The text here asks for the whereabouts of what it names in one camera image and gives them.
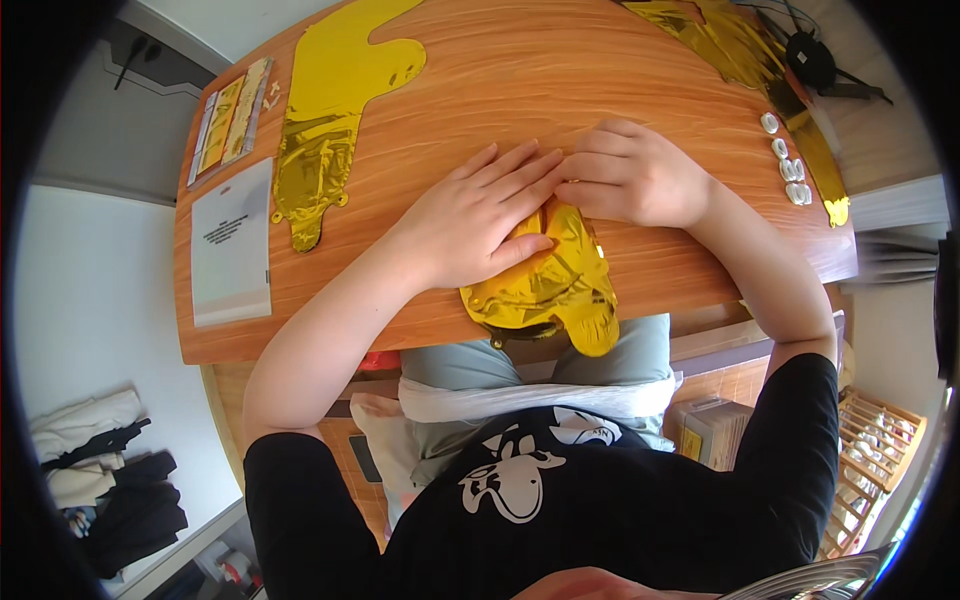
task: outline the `black electronic device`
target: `black electronic device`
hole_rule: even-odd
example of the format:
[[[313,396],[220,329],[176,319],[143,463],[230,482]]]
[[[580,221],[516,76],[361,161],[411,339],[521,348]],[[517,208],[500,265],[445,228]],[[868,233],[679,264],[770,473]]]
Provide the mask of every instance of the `black electronic device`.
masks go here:
[[[870,100],[876,97],[881,98],[891,106],[894,104],[883,93],[882,88],[866,84],[840,69],[824,42],[819,41],[811,32],[805,31],[800,26],[800,20],[790,3],[784,1],[784,5],[789,11],[794,27],[797,29],[792,35],[788,34],[769,15],[762,12],[761,10],[764,7],[755,6],[758,9],[756,15],[766,25],[767,29],[779,37],[780,41],[786,46],[786,62],[790,65],[790,69],[798,80],[816,89],[821,96],[857,98],[860,100]],[[837,77],[848,79],[852,84],[838,83]]]

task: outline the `person's left hand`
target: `person's left hand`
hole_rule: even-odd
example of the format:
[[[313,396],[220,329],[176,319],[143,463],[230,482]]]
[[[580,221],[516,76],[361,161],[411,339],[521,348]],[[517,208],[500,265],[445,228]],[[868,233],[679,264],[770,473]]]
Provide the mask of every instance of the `person's left hand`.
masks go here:
[[[553,246],[540,233],[504,241],[561,182],[560,150],[520,166],[538,146],[530,140],[494,160],[491,144],[430,188],[384,235],[423,289],[477,283]]]

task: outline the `white graphic print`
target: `white graphic print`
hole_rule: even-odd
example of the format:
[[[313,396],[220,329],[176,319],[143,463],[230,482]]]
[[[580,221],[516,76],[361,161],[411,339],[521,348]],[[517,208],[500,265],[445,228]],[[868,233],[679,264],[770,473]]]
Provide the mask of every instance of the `white graphic print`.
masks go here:
[[[464,508],[476,513],[480,500],[489,495],[504,518],[525,523],[537,516],[543,503],[540,470],[559,467],[566,458],[537,450],[533,436],[524,436],[516,445],[508,440],[501,447],[502,442],[503,434],[483,442],[497,462],[475,468],[460,481],[464,486]]]
[[[551,426],[550,431],[561,444],[584,444],[590,440],[603,440],[604,444],[610,445],[623,435],[620,426],[613,421],[589,413],[554,406],[553,416],[560,426]]]

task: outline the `instruction sheet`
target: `instruction sheet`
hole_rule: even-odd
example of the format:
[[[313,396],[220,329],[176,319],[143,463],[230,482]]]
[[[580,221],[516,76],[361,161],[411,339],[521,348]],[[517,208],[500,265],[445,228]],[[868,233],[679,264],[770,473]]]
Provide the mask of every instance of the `instruction sheet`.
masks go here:
[[[271,314],[267,213],[273,163],[266,158],[193,203],[194,326]]]

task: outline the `white plastic clip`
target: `white plastic clip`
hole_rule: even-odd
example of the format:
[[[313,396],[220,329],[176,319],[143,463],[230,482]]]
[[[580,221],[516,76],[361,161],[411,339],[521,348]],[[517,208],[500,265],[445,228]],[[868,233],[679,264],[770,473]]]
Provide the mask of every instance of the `white plastic clip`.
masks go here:
[[[790,202],[796,204],[797,206],[804,204],[804,192],[797,183],[786,184],[786,197],[790,199]]]
[[[793,166],[793,161],[785,158],[780,161],[780,176],[784,181],[799,181],[797,169]]]
[[[806,179],[806,170],[804,169],[804,162],[799,158],[793,159],[793,170],[797,172],[797,181],[803,181]]]
[[[783,160],[790,156],[790,152],[786,149],[786,142],[783,141],[782,137],[778,137],[770,145],[774,149],[774,154],[777,155],[777,158]]]
[[[763,116],[760,117],[760,125],[763,126],[763,130],[767,133],[773,135],[780,128],[780,123],[777,122],[777,117],[774,116],[773,112],[765,112]]]

